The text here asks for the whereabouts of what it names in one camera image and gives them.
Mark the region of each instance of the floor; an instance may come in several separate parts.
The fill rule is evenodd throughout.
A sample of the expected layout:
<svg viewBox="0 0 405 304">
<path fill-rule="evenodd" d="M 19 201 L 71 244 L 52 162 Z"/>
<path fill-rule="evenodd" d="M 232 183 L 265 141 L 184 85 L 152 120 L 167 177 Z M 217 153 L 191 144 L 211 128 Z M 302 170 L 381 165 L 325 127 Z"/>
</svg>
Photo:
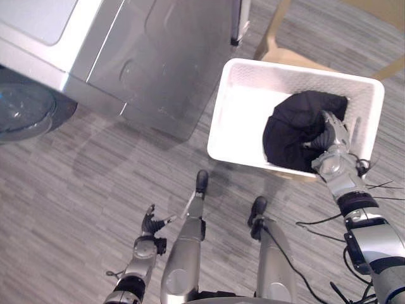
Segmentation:
<svg viewBox="0 0 405 304">
<path fill-rule="evenodd" d="M 277 0 L 253 0 L 251 24 L 234 57 L 251 58 Z M 345 73 L 368 76 L 404 52 L 394 27 L 338 1 L 295 0 L 281 26 L 279 44 Z M 404 71 L 384 80 L 385 101 L 369 184 L 404 187 Z M 252 167 L 218 162 L 206 152 L 215 94 L 186 142 L 127 126 L 79 107 L 57 131 L 0 147 L 1 303 L 102 303 L 132 254 L 142 216 L 155 203 L 160 217 L 182 212 L 200 168 L 210 173 L 206 240 L 200 288 L 252 295 L 259 244 L 246 218 L 258 195 L 271 205 L 294 252 L 294 265 L 315 292 L 341 303 L 329 281 L 358 300 L 365 285 L 342 261 L 342 243 L 294 225 L 338 213 L 321 182 L 283 180 Z M 375 188 L 375 196 L 404 198 L 403 189 Z M 378 199 L 404 234 L 405 204 Z M 170 250 L 181 221 L 165 228 Z M 342 220 L 315 228 L 338 238 Z M 168 255 L 158 258 L 145 303 L 159 303 L 159 282 Z M 315 300 L 297 277 L 298 303 Z"/>
</svg>

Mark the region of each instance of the wire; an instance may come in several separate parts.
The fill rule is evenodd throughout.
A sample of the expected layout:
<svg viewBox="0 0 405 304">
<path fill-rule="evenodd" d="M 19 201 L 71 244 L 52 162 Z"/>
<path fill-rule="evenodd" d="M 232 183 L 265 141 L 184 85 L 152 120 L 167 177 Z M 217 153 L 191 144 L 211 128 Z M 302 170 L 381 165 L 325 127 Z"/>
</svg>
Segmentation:
<svg viewBox="0 0 405 304">
<path fill-rule="evenodd" d="M 366 186 L 370 187 L 370 188 L 368 188 L 369 190 L 374 189 L 374 188 L 379 188 L 379 187 L 384 188 L 385 185 L 390 184 L 391 182 L 393 182 L 393 180 L 390 180 L 389 182 L 383 182 L 382 184 L 379 184 L 379 185 L 368 185 L 368 184 L 366 184 Z"/>
<path fill-rule="evenodd" d="M 118 277 L 120 274 L 123 274 L 125 270 L 121 270 L 119 272 L 112 272 L 110 270 L 106 271 L 106 276 L 108 277 L 115 277 L 117 280 L 120 279 L 120 277 Z"/>
<path fill-rule="evenodd" d="M 344 248 L 343 250 L 343 261 L 347 267 L 347 269 L 349 269 L 349 271 L 352 273 L 352 275 L 354 275 L 355 277 L 357 277 L 361 282 L 367 284 L 367 285 L 372 285 L 373 283 L 370 281 L 366 281 L 364 280 L 362 277 L 360 277 L 359 275 L 357 275 L 357 273 L 354 272 L 354 270 L 352 268 L 350 268 L 349 263 L 347 262 L 347 258 L 346 258 L 346 253 L 347 253 L 347 247 Z"/>
<path fill-rule="evenodd" d="M 328 222 L 329 220 L 337 219 L 337 218 L 340 217 L 340 216 L 341 216 L 341 214 L 336 214 L 336 215 L 334 215 L 333 217 L 325 218 L 324 220 L 318 220 L 318 221 L 316 221 L 316 222 L 296 222 L 296 225 L 298 225 L 298 224 L 302 224 L 302 225 L 316 225 L 316 224 Z"/>
<path fill-rule="evenodd" d="M 369 296 L 366 296 L 365 298 L 361 299 L 360 301 L 354 302 L 354 304 L 364 304 L 366 301 L 374 299 L 376 297 L 377 297 L 376 294 L 373 293 L 373 294 L 371 294 Z"/>
<path fill-rule="evenodd" d="M 287 260 L 288 264 L 290 265 L 291 269 L 298 274 L 304 281 L 306 287 L 308 288 L 308 291 L 311 293 L 311 295 L 320 303 L 323 304 L 329 304 L 328 302 L 326 302 L 325 300 L 322 300 L 319 296 L 317 296 L 314 291 L 312 290 L 311 286 L 309 285 L 307 279 L 305 278 L 305 276 L 299 272 L 291 263 L 290 259 L 288 258 L 287 254 L 284 252 L 283 248 L 280 246 L 280 244 L 277 242 L 277 240 L 273 237 L 273 235 L 271 234 L 270 230 L 268 230 L 268 227 L 266 225 L 263 226 L 264 231 L 266 231 L 268 233 L 268 235 L 273 239 L 274 243 L 277 245 L 278 249 L 281 251 L 281 253 L 283 254 L 283 256 L 285 257 L 285 259 Z"/>
<path fill-rule="evenodd" d="M 371 162 L 369 160 L 365 160 L 364 158 L 359 158 L 357 155 L 354 153 L 348 153 L 349 155 L 352 155 L 356 158 L 356 169 L 358 172 L 358 175 L 362 177 L 364 174 L 366 174 L 368 171 L 371 170 L 371 168 L 374 167 L 371 166 Z"/>
<path fill-rule="evenodd" d="M 324 238 L 333 239 L 334 241 L 346 243 L 343 239 L 338 239 L 338 238 L 333 237 L 333 236 L 328 236 L 328 235 L 326 235 L 326 234 L 322 234 L 322 233 L 316 232 L 316 231 L 311 230 L 310 228 L 307 228 L 307 227 L 304 226 L 304 225 L 316 225 L 316 224 L 328 222 L 329 220 L 337 219 L 337 218 L 340 217 L 340 216 L 341 216 L 341 214 L 336 214 L 336 215 L 334 215 L 333 217 L 325 218 L 325 219 L 323 219 L 323 220 L 318 220 L 318 221 L 316 221 L 316 222 L 296 222 L 296 225 L 299 226 L 299 227 L 301 227 L 301 228 L 306 229 L 306 230 L 307 230 L 308 232 L 310 232 L 310 233 L 316 234 L 317 236 L 323 236 Z"/>
<path fill-rule="evenodd" d="M 367 285 L 366 290 L 363 293 L 363 296 L 361 297 L 362 299 L 364 299 L 365 297 L 367 297 L 368 292 L 370 291 L 370 288 L 372 287 L 371 284 Z"/>
<path fill-rule="evenodd" d="M 405 201 L 405 198 L 386 198 L 386 197 L 383 197 L 383 196 L 373 196 L 373 198 L 381 198 L 381 199 L 384 199 L 384 200 Z"/>
</svg>

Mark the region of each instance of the black cloth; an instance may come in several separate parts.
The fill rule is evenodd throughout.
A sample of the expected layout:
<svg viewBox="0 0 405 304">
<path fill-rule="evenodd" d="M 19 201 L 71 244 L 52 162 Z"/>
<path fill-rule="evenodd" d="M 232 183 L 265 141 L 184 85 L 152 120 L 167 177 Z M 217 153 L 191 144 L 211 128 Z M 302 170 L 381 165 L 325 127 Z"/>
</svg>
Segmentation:
<svg viewBox="0 0 405 304">
<path fill-rule="evenodd" d="M 288 97 L 275 107 L 263 132 L 268 162 L 285 168 L 314 172 L 311 162 L 323 151 L 303 148 L 325 129 L 321 110 L 343 120 L 347 98 L 325 92 L 305 91 Z"/>
</svg>

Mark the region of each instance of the plastic basket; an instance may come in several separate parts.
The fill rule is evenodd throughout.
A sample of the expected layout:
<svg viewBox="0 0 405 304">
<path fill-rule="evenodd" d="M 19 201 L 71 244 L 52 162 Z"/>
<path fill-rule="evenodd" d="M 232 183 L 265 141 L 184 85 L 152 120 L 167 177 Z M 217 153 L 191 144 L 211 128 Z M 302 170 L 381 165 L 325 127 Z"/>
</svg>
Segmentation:
<svg viewBox="0 0 405 304">
<path fill-rule="evenodd" d="M 265 168 L 290 177 L 315 178 L 267 162 L 262 136 L 274 107 L 294 93 L 316 90 L 348 99 L 344 123 L 351 152 L 370 159 L 382 109 L 384 87 L 375 79 L 337 72 L 232 59 L 223 68 L 208 139 L 215 160 Z"/>
</svg>

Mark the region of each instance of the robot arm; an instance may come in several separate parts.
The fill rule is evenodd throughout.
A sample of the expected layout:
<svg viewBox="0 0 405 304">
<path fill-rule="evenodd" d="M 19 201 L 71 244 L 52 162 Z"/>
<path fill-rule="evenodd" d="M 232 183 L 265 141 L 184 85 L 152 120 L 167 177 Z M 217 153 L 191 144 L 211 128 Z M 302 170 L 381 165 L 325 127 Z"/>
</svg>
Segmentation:
<svg viewBox="0 0 405 304">
<path fill-rule="evenodd" d="M 330 112 L 325 132 L 305 146 L 326 150 L 312 167 L 326 182 L 345 218 L 347 250 L 354 268 L 369 274 L 379 303 L 405 303 L 405 241 L 390 225 L 349 154 L 349 134 Z"/>
<path fill-rule="evenodd" d="M 156 238 L 154 234 L 174 220 L 174 217 L 153 220 L 153 211 L 154 205 L 149 207 L 142 221 L 142 234 L 135 240 L 130 263 L 104 304 L 142 303 L 145 290 L 151 280 L 156 256 L 166 252 L 166 239 Z"/>
</svg>

